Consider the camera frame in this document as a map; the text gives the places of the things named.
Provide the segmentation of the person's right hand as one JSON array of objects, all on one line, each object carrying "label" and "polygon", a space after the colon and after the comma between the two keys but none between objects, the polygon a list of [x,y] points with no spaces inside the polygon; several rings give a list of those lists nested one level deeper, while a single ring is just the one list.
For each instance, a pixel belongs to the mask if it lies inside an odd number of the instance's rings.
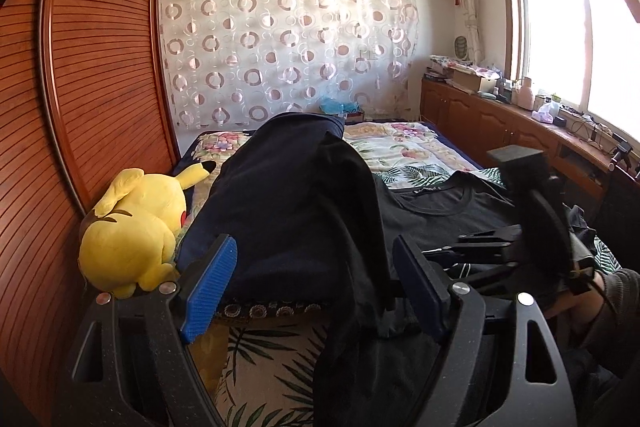
[{"label": "person's right hand", "polygon": [[585,293],[574,295],[562,291],[544,310],[544,318],[554,330],[553,337],[561,352],[589,346],[602,338],[611,326],[611,310],[605,303],[605,280],[600,271]]}]

